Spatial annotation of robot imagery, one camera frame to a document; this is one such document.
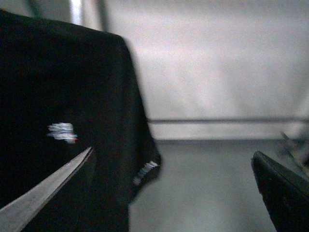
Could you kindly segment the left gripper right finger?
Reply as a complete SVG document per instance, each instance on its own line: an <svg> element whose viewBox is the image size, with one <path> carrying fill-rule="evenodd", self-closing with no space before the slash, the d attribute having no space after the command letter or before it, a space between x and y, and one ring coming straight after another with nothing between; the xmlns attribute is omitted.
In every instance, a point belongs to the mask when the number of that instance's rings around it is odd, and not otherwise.
<svg viewBox="0 0 309 232"><path fill-rule="evenodd" d="M251 160L255 181L278 232L309 230L309 182L260 151Z"/></svg>

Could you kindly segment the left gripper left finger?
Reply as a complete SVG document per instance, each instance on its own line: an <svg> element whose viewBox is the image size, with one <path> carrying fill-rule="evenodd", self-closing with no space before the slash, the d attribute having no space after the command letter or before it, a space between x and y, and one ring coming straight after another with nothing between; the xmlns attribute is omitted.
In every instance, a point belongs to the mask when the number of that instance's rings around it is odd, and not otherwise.
<svg viewBox="0 0 309 232"><path fill-rule="evenodd" d="M0 210L2 232L74 232L93 177L89 147Z"/></svg>

